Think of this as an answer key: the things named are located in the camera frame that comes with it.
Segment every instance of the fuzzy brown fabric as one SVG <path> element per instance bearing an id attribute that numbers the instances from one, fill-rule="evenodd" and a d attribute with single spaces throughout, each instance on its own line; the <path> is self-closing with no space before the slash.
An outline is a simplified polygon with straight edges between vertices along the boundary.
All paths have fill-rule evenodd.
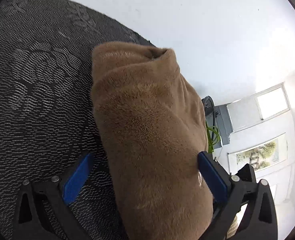
<path id="1" fill-rule="evenodd" d="M 201 99 L 172 49 L 106 43 L 93 51 L 94 118 L 130 240 L 197 240 L 212 195 L 197 154 L 207 150 Z"/>

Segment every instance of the poster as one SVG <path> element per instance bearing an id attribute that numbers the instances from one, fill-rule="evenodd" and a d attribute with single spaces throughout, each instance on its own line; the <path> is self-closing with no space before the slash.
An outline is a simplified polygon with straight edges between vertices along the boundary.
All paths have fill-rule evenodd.
<path id="1" fill-rule="evenodd" d="M 287 159 L 288 144 L 286 134 L 282 134 L 252 148 L 229 153 L 230 172 L 237 173 L 245 164 L 249 163 L 254 171 L 261 171 Z"/>

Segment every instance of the folded blanket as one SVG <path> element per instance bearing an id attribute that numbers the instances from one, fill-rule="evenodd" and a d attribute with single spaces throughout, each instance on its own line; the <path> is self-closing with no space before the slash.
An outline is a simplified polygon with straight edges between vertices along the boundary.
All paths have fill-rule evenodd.
<path id="1" fill-rule="evenodd" d="M 99 45 L 92 76 L 93 114 L 129 239 L 197 240 L 213 213 L 197 167 L 208 147 L 205 114 L 174 51 Z"/>

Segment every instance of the patterned dark fabric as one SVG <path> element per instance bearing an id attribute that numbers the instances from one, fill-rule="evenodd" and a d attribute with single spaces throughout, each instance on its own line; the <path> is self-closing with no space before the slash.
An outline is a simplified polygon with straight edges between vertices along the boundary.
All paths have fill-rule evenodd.
<path id="1" fill-rule="evenodd" d="M 12 238 L 24 179 L 61 174 L 82 150 L 96 161 L 70 208 L 93 239 L 126 239 L 91 113 L 91 51 L 107 41 L 150 43 L 117 21 L 68 0 L 0 4 L 0 232 Z M 45 203 L 56 233 L 66 238 Z"/>

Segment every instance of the metal screw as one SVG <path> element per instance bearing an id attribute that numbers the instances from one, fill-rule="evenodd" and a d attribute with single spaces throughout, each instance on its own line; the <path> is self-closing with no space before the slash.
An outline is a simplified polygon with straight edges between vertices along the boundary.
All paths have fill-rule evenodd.
<path id="1" fill-rule="evenodd" d="M 51 178 L 52 182 L 58 182 L 59 180 L 60 180 L 59 176 L 56 176 L 56 175 Z"/>
<path id="2" fill-rule="evenodd" d="M 28 179 L 23 180 L 23 185 L 26 186 L 30 183 L 30 181 Z"/>
<path id="3" fill-rule="evenodd" d="M 262 185 L 264 185 L 264 186 L 267 186 L 267 185 L 268 185 L 268 182 L 267 182 L 266 179 L 261 179 L 261 183 L 262 183 Z"/>
<path id="4" fill-rule="evenodd" d="M 235 182 L 240 181 L 240 177 L 237 176 L 237 175 L 233 175 L 233 176 L 231 177 L 231 179 L 232 179 L 233 181 L 235 181 Z"/>

